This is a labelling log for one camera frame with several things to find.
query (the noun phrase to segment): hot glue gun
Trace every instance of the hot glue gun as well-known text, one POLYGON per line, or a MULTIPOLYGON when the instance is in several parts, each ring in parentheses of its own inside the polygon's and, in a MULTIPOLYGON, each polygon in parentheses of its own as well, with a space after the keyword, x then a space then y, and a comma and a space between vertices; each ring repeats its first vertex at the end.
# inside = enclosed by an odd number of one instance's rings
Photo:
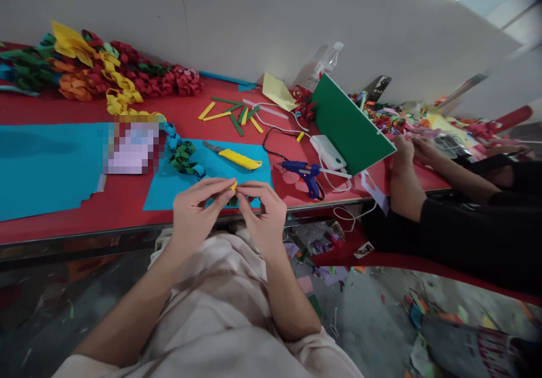
POLYGON ((294 172, 301 176, 301 179, 305 181, 309 188, 309 197, 311 199, 323 200, 324 197, 320 195, 320 185, 316 181, 316 177, 320 174, 321 166, 317 164, 309 165, 306 162, 301 161, 284 161, 279 162, 289 172, 294 172))

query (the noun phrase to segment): yellow utility knife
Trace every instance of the yellow utility knife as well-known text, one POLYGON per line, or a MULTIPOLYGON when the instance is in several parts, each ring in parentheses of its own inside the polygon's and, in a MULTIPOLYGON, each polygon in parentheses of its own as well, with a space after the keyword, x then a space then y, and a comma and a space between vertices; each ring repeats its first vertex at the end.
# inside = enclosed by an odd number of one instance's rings
POLYGON ((224 148, 214 146, 207 141, 204 141, 203 145, 210 150, 218 152, 218 155, 223 156, 227 160, 230 160, 243 168, 254 170, 261 167, 261 161, 251 160, 250 158, 247 158, 244 155, 238 154, 232 150, 225 150, 224 148))

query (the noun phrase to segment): red table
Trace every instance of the red table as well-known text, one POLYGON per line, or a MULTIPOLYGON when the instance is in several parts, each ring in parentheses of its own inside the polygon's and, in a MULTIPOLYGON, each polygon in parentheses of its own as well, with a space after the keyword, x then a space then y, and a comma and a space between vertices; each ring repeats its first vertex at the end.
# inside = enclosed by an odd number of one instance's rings
MULTIPOLYGON (((243 127, 245 136, 240 137, 227 117, 206 122, 198 120, 198 116, 209 105, 212 97, 238 101, 246 98, 253 102, 270 102, 262 96, 261 91, 239 93, 235 84, 206 78, 203 81, 204 91, 196 97, 168 96, 146 99, 142 104, 133 107, 137 110, 163 113, 167 120, 175 125, 181 138, 262 144, 269 129, 264 125, 261 126, 265 133, 259 134, 249 123, 243 127)), ((218 114, 228 106, 230 105, 217 102, 210 114, 218 114)), ((290 122, 267 112, 261 112, 261 117, 264 121, 281 128, 297 129, 293 117, 290 122)), ((112 116, 107 113, 105 98, 84 103, 66 100, 56 92, 35 99, 19 94, 0 94, 0 125, 109 121, 112 121, 112 116)), ((317 134, 317 129, 312 128, 311 133, 317 134)), ((293 137, 278 133, 271 134, 267 147, 272 151, 279 151, 290 160, 318 163, 318 156, 306 137, 298 143, 293 137)), ((360 176, 353 178, 353 186, 349 191, 336 192, 328 185, 323 175, 318 178, 325 190, 325 201, 309 199, 305 191, 298 190, 295 184, 285 182, 277 166, 273 165, 280 158, 270 155, 269 159, 272 163, 274 188, 292 211, 351 204, 370 199, 370 195, 361 187, 360 176)), ((388 194, 386 180, 388 174, 385 164, 379 162, 373 165, 369 173, 377 186, 388 194)), ((426 168, 417 166, 416 173, 426 191, 450 188, 446 181, 426 168)), ((342 184, 342 178, 333 175, 329 177, 336 186, 342 184)), ((151 181, 152 174, 109 175, 105 190, 94 194, 90 200, 84 201, 78 209, 0 222, 0 244, 171 223, 173 221, 171 210, 157 212, 142 210, 151 181)), ((232 212, 236 210, 227 209, 223 213, 232 212)))

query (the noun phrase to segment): water bottle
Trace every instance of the water bottle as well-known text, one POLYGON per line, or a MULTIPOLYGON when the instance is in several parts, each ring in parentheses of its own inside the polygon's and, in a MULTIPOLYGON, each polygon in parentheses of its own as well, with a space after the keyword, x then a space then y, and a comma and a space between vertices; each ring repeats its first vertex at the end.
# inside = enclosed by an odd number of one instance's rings
POLYGON ((339 51, 343 48, 343 46, 344 44, 342 42, 336 42, 333 48, 329 48, 325 52, 324 56, 316 64, 311 77, 305 84, 306 89, 314 91, 324 73, 330 74, 333 69, 335 69, 337 66, 339 51))

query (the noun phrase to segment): beige clothing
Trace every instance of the beige clothing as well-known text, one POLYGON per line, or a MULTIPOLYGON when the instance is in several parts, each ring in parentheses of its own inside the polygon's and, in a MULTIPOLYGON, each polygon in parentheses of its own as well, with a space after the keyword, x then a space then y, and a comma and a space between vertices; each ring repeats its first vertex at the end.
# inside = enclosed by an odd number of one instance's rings
POLYGON ((362 377, 322 328, 284 343, 271 318, 265 262, 240 237, 208 238, 183 267, 140 361, 120 370, 81 355, 64 377, 362 377))

